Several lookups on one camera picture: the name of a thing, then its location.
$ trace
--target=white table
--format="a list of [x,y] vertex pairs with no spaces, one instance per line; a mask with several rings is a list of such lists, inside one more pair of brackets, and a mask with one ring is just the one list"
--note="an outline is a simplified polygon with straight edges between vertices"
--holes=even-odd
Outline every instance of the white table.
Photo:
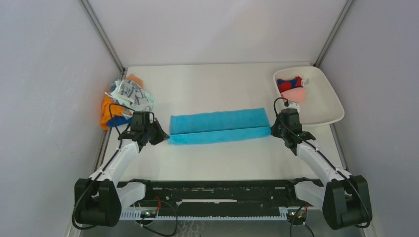
[[[273,74],[280,69],[308,63],[252,63],[129,67],[127,75],[144,80],[156,100],[153,112],[169,132],[171,115],[265,108],[271,125],[277,88]],[[342,166],[329,125],[303,127],[310,131]],[[110,134],[104,162],[118,145],[115,129]],[[307,177],[314,172],[272,136],[240,142],[175,146],[167,141],[147,145],[132,161],[121,181],[133,178],[153,181],[268,180]]]

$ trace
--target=pink cloth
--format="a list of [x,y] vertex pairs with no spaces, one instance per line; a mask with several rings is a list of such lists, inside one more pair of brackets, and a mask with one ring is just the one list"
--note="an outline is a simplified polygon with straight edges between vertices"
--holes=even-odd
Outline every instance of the pink cloth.
[[305,88],[298,87],[291,90],[287,90],[281,93],[282,97],[285,97],[291,101],[303,102],[305,100]]

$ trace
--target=gray floor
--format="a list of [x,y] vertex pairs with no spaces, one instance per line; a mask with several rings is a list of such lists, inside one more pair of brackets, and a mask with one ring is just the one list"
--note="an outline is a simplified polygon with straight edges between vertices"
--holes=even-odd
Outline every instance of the gray floor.
[[[311,210],[307,218],[316,237],[363,237],[355,227],[334,231],[329,228],[320,211]],[[173,221],[158,221],[150,228],[169,234]],[[179,222],[176,237],[289,237],[290,224],[286,221],[182,221]],[[157,237],[142,229],[134,221],[120,221],[115,227],[96,227],[84,231],[83,237]],[[294,237],[311,237],[303,226],[294,226]]]

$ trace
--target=white plastic bin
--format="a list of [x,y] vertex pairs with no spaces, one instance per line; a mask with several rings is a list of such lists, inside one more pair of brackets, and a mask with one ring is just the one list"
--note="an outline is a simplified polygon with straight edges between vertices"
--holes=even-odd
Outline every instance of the white plastic bin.
[[[279,70],[273,81],[278,93],[277,79],[291,80],[300,76],[304,83],[305,100],[300,104],[300,122],[303,125],[325,125],[337,122],[345,115],[342,104],[325,74],[318,68],[305,66]],[[277,109],[285,108],[282,101],[277,102]]]

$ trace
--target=white wall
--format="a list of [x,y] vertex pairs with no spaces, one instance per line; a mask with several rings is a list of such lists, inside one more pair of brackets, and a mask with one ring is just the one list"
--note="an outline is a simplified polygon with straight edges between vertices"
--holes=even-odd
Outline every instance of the white wall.
[[356,1],[325,72],[346,110],[337,124],[371,192],[383,237],[417,236],[419,1]]
[[0,236],[63,236],[118,76],[76,0],[0,3]]
[[346,0],[90,0],[124,66],[311,62]]

